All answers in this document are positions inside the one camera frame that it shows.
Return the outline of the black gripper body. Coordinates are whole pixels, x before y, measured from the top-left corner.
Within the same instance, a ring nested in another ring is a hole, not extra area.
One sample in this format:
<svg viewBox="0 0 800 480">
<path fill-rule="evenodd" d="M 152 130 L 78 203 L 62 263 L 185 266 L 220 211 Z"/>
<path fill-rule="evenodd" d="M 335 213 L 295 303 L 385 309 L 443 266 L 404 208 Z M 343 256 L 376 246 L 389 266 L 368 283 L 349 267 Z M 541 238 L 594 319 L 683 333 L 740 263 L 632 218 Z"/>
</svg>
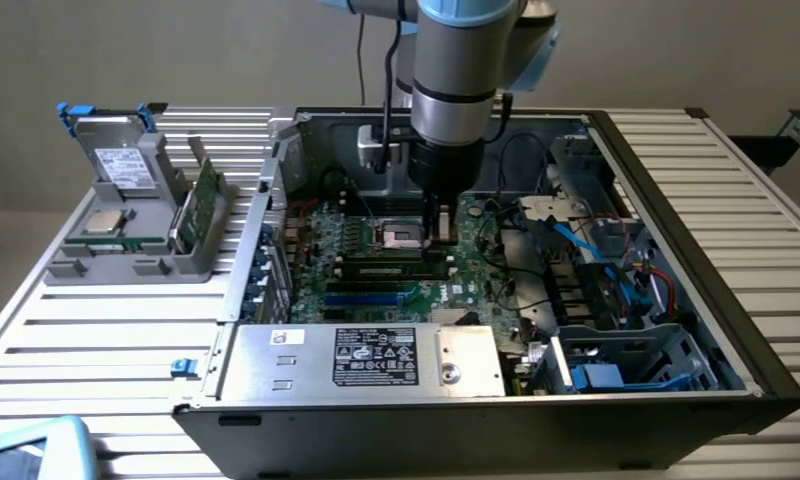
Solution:
<svg viewBox="0 0 800 480">
<path fill-rule="evenodd" d="M 485 143 L 461 146 L 419 141 L 409 149 L 409 179 L 439 201 L 453 201 L 476 184 L 481 171 Z"/>
</svg>

